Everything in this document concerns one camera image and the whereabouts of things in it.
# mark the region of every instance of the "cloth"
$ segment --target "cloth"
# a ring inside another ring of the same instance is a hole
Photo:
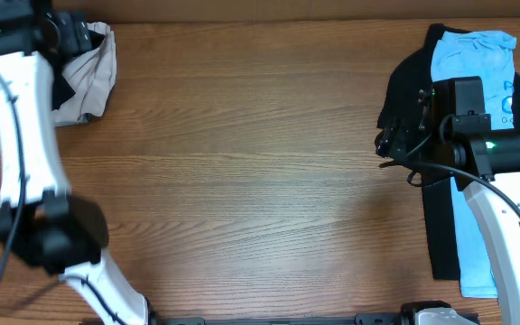
[[[513,50],[516,38],[505,32],[445,32],[432,55],[432,81],[479,76],[485,111],[494,130],[513,128]],[[469,298],[496,298],[485,240],[454,179],[450,180],[460,267],[460,292]]]
[[[116,84],[116,38],[105,23],[88,23],[93,50],[70,60],[52,86],[51,117],[56,126],[87,123],[103,116],[107,98]]]
[[[429,90],[432,84],[432,55],[445,32],[469,33],[441,23],[429,27],[423,47],[401,62],[392,73],[383,110],[377,127],[384,128],[393,118],[420,122],[423,108],[418,105],[419,89]],[[520,131],[520,75],[513,82],[513,125]],[[454,227],[450,179],[422,188],[432,276],[437,280],[459,280],[460,267]]]

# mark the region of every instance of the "table surface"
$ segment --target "table surface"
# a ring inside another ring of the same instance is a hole
[[[440,299],[500,322],[496,300],[432,279],[421,192],[374,152],[389,76],[430,23],[113,26],[106,114],[59,129],[58,143],[75,193],[107,216],[113,257],[162,316],[349,316]],[[444,23],[513,34],[520,72],[520,19]],[[0,323],[96,317],[55,281],[13,257]]]

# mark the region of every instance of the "robotic arm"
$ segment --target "robotic arm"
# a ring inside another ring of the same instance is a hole
[[[111,258],[100,207],[71,194],[61,166],[50,114],[52,62],[90,46],[82,14],[53,12],[49,0],[0,0],[0,281],[13,252],[57,274],[105,324],[162,324]],[[428,182],[455,174],[485,238],[503,322],[520,324],[520,135],[491,131],[478,79],[435,83],[422,101],[421,124],[395,120],[376,151],[395,159],[384,167],[412,169],[410,181],[416,172]],[[468,322],[435,312],[411,311],[406,323]]]

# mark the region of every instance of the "black fabric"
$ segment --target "black fabric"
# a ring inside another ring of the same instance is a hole
[[[384,128],[393,118],[420,122],[423,108],[418,104],[419,90],[428,91],[432,84],[432,54],[445,32],[469,33],[449,28],[442,23],[429,27],[424,46],[403,60],[388,81],[385,106],[377,127]],[[520,75],[515,74],[513,124],[520,130]],[[459,280],[460,268],[454,228],[450,180],[440,181],[422,189],[424,221],[427,231],[432,276],[437,280]]]
[[[89,31],[92,51],[97,49],[106,38],[105,35],[98,32]],[[70,86],[68,81],[63,77],[61,72],[63,67],[69,62],[70,58],[62,58],[54,54],[44,54],[45,59],[53,67],[53,85],[51,87],[51,110],[60,109],[63,103],[70,100],[76,92]]]

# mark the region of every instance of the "blue garment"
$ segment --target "blue garment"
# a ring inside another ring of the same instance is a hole
[[[479,76],[483,80],[485,111],[491,115],[494,130],[513,128],[513,50],[516,38],[505,32],[445,32],[432,55],[432,81]],[[485,241],[475,216],[450,182],[457,252],[460,267],[460,292],[463,297],[496,298],[497,287],[488,260]]]

